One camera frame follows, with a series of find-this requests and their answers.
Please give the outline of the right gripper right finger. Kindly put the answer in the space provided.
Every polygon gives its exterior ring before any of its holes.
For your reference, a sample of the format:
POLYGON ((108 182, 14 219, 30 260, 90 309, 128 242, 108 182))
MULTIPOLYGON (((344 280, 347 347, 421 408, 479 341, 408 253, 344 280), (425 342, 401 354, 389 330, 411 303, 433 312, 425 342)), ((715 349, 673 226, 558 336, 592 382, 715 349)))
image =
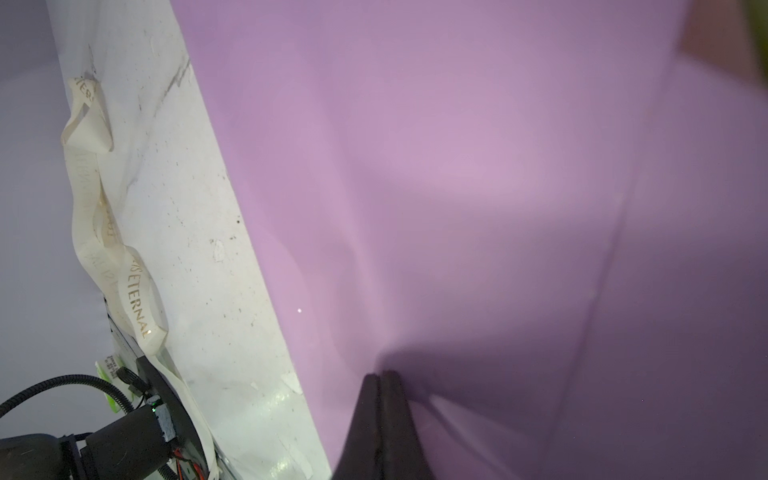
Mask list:
POLYGON ((384 371, 380 390, 383 479, 433 479, 400 375, 384 371))

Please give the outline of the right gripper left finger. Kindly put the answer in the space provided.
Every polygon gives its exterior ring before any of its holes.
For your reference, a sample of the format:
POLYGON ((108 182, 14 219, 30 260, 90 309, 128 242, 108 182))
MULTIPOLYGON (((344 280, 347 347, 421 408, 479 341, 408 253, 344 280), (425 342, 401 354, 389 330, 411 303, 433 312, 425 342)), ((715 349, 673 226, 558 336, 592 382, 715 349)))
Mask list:
POLYGON ((380 379, 364 377, 351 418, 348 434, 333 480, 378 480, 382 478, 380 379))

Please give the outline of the pink purple wrapping paper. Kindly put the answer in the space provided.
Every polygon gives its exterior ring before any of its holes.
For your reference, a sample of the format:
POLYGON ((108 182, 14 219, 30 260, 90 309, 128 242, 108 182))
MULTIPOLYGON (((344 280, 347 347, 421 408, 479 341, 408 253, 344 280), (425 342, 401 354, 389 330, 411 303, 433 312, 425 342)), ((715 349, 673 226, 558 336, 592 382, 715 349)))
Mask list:
POLYGON ((441 479, 767 475, 741 1, 177 1, 321 442, 398 371, 441 479))

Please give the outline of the cream ribbon roll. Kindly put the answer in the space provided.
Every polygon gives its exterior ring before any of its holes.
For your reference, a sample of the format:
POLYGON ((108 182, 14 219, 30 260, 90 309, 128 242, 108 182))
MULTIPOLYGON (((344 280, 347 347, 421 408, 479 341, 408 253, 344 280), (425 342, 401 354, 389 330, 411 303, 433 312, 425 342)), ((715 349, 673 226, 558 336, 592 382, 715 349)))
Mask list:
POLYGON ((117 327, 133 338, 142 354, 137 360, 157 373, 170 400, 179 405, 179 438, 185 456, 207 479, 221 469, 215 443, 186 383, 161 358, 168 325, 154 279, 138 251, 123 243, 104 190, 101 161, 113 150, 113 138, 99 84, 88 78, 68 80, 70 118, 60 137, 73 195, 72 242, 76 256, 106 300, 117 327))

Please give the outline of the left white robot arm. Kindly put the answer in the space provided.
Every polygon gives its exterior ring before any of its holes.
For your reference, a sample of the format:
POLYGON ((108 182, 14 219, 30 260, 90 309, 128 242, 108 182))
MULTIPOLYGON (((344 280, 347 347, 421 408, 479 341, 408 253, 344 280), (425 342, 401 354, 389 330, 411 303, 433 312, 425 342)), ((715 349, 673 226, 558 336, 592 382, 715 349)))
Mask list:
POLYGON ((136 378, 142 399, 137 406, 112 383, 92 375, 71 374, 39 382, 1 404, 6 415, 22 403, 54 388, 83 385, 112 399, 124 416, 95 432, 55 437, 28 434, 1 440, 3 479, 163 479, 184 477, 174 456, 176 430, 167 405, 136 378))

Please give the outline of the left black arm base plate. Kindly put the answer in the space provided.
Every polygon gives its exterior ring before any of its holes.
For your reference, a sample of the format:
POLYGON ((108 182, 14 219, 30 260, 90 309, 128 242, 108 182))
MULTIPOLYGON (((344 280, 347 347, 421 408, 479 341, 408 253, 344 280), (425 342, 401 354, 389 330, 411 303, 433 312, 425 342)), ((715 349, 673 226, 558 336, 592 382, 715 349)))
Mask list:
POLYGON ((117 385, 127 387, 143 405, 151 406, 159 415, 159 423, 169 440, 173 479, 212 479, 203 445, 193 421, 179 395, 161 373, 141 352, 137 342, 124 333, 108 317, 116 349, 117 385))

